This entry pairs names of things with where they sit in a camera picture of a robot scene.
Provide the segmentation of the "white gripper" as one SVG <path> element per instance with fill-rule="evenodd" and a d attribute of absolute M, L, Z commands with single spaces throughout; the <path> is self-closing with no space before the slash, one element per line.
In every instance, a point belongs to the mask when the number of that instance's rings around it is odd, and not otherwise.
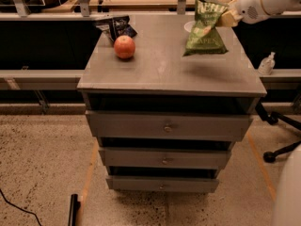
<path fill-rule="evenodd" d="M 269 15 L 262 6 L 262 0 L 231 0 L 216 25 L 235 27 L 241 20 L 247 24 L 255 24 L 268 18 Z"/>

